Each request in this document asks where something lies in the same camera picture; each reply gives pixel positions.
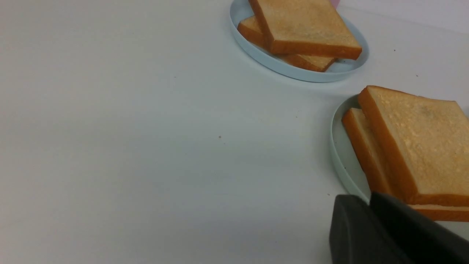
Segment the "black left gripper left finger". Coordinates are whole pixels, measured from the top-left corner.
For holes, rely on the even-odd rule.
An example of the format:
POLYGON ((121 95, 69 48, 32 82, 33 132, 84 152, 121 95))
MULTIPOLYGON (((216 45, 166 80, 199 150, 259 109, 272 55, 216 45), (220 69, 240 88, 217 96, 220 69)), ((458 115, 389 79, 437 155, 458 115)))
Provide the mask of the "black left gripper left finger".
POLYGON ((365 201, 335 197, 329 232, 333 264, 413 264, 393 241, 365 201))

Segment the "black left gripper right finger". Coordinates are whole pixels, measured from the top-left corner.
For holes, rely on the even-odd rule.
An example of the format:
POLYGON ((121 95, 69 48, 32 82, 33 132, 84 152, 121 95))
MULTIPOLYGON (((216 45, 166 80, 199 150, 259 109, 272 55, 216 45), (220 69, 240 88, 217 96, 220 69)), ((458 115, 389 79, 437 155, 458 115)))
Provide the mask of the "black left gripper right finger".
POLYGON ((372 192, 370 209, 416 264, 467 264, 469 243, 389 194, 372 192))

